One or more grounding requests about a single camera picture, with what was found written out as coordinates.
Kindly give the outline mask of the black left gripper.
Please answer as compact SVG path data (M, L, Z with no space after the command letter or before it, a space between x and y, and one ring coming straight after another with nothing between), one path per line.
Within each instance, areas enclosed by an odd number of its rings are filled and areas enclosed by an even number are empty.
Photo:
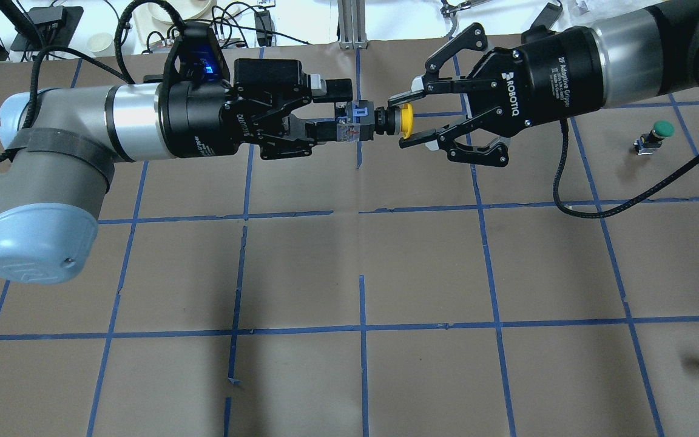
M337 140L337 121L291 115L313 103L353 101L349 78L322 78L297 59L240 58L233 84L180 82L158 86L158 116L167 152L175 158L229 157L258 144L262 160L309 157Z

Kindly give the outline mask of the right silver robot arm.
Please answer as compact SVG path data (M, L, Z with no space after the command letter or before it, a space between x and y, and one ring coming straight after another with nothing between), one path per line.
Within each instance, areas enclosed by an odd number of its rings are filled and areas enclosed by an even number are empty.
M699 87L699 1L669 1L560 33L528 30L513 48L489 47L473 23L425 61L398 106L466 94L464 121L400 139L450 161L503 167L522 130Z

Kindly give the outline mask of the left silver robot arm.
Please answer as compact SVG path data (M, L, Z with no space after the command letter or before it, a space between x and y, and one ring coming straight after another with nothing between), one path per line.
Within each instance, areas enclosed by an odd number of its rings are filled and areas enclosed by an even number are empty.
M308 157L337 141L333 122L294 115L353 99L295 59L170 55L161 77L119 86L51 88L0 108L0 278L59 284L83 270L117 163L229 157L243 143L263 160Z

